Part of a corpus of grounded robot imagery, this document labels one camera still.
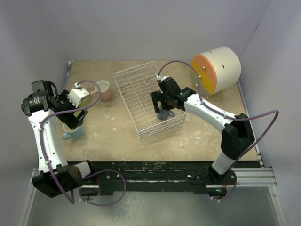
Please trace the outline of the light blue mug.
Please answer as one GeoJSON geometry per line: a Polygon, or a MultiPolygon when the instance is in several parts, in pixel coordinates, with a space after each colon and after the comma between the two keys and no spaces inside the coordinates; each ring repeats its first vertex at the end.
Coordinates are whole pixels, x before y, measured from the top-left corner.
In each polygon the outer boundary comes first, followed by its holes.
{"type": "Polygon", "coordinates": [[[83,126],[78,126],[75,129],[70,129],[66,124],[63,125],[64,134],[62,135],[63,140],[69,140],[72,138],[79,138],[84,135],[83,126]]]}

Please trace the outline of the grey-blue small mug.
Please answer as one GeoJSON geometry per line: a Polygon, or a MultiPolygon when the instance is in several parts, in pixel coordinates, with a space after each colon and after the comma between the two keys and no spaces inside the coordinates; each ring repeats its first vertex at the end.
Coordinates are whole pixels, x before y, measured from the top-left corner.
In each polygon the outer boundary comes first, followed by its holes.
{"type": "Polygon", "coordinates": [[[159,106],[159,113],[156,113],[158,119],[167,120],[169,117],[175,117],[175,113],[171,110],[163,110],[162,106],[159,106]]]}

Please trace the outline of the pink faceted mug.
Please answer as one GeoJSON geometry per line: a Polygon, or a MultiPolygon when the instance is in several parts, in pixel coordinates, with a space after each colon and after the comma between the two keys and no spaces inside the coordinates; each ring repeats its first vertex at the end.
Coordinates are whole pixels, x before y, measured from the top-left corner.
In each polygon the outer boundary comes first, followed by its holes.
{"type": "Polygon", "coordinates": [[[97,85],[100,88],[101,91],[101,96],[100,99],[102,101],[109,101],[112,98],[112,90],[111,90],[111,86],[110,83],[108,81],[105,80],[101,80],[97,82],[97,85]]]}

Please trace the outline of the pale yellow round mug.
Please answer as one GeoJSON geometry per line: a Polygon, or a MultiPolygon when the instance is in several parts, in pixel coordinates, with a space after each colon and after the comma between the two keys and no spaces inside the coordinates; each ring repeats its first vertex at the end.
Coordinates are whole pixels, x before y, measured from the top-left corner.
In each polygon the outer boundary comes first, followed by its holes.
{"type": "Polygon", "coordinates": [[[85,97],[85,98],[81,101],[79,107],[82,108],[82,107],[84,107],[84,106],[88,106],[88,105],[90,104],[90,101],[91,101],[91,96],[85,97]]]}

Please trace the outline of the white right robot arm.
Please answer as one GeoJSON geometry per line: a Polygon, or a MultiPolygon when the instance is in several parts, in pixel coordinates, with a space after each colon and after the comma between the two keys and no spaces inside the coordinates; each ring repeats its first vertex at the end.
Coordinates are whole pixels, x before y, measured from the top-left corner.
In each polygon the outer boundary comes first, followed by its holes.
{"type": "Polygon", "coordinates": [[[196,91],[180,89],[170,76],[156,76],[160,91],[151,93],[155,113],[180,109],[209,123],[222,135],[221,154],[213,162],[209,179],[220,184],[233,163],[254,143],[250,121],[243,113],[235,115],[200,98],[196,91]]]}

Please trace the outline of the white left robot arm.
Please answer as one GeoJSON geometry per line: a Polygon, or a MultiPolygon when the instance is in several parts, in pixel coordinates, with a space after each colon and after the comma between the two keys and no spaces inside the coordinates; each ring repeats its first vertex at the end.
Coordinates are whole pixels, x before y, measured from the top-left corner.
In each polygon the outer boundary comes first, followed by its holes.
{"type": "Polygon", "coordinates": [[[56,132],[56,122],[60,120],[69,129],[78,129],[87,110],[77,116],[83,100],[90,93],[80,84],[71,91],[57,93],[56,85],[51,81],[39,80],[31,83],[32,94],[23,100],[21,109],[27,116],[33,129],[39,156],[37,176],[32,178],[34,187],[46,196],[53,198],[63,192],[71,191],[96,181],[97,173],[89,160],[69,165],[63,156],[56,132]]]}

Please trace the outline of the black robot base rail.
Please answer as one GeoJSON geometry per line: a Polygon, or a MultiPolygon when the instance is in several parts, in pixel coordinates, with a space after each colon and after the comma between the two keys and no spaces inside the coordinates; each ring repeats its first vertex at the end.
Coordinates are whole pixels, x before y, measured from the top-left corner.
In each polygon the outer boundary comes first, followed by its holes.
{"type": "Polygon", "coordinates": [[[94,161],[99,175],[86,179],[83,195],[113,195],[114,192],[192,192],[224,196],[235,184],[228,171],[217,177],[210,161],[94,161]]]}

